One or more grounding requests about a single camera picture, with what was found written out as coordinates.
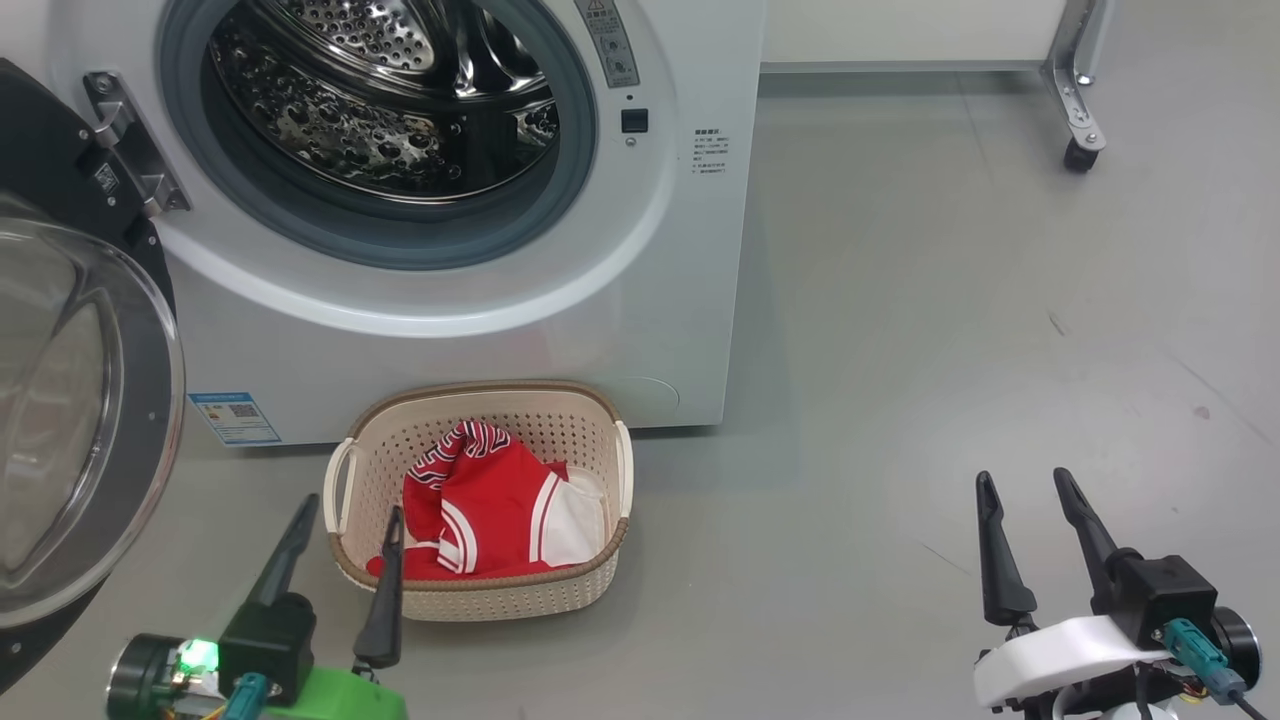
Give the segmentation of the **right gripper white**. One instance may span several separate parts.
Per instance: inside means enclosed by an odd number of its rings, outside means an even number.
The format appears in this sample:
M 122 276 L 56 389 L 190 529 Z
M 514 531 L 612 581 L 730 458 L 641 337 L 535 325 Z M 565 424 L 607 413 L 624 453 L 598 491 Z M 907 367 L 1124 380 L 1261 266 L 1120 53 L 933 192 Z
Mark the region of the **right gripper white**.
M 1092 587 L 1091 610 L 1110 612 L 1114 582 L 1108 557 L 1117 550 L 1075 477 L 1053 469 L 1062 514 L 1074 528 Z M 1023 583 L 1004 530 L 1004 506 L 988 471 L 975 478 L 975 505 L 984 620 L 993 626 L 1036 629 L 1036 594 Z M 1135 667 L 1170 660 L 1167 650 L 1142 650 L 1108 616 L 1071 618 L 1014 637 L 974 666 L 975 701 L 996 710 L 1010 701 L 1036 716 L 1036 701 L 1050 697 L 1048 717 L 1138 719 Z

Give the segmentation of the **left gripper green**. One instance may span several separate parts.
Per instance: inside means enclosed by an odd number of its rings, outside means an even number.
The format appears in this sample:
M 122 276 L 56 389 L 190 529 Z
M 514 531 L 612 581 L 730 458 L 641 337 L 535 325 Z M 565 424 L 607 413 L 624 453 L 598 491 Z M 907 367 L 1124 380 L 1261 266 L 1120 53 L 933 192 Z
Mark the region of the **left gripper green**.
M 248 603 L 271 606 L 291 588 L 320 507 L 317 493 L 305 497 L 259 574 Z M 370 670 L 394 667 L 402 655 L 404 514 L 401 506 L 390 511 L 380 560 L 378 588 L 353 647 L 357 665 Z M 401 693 L 340 667 L 314 667 L 293 705 L 269 705 L 262 711 L 262 719 L 408 717 L 410 711 Z

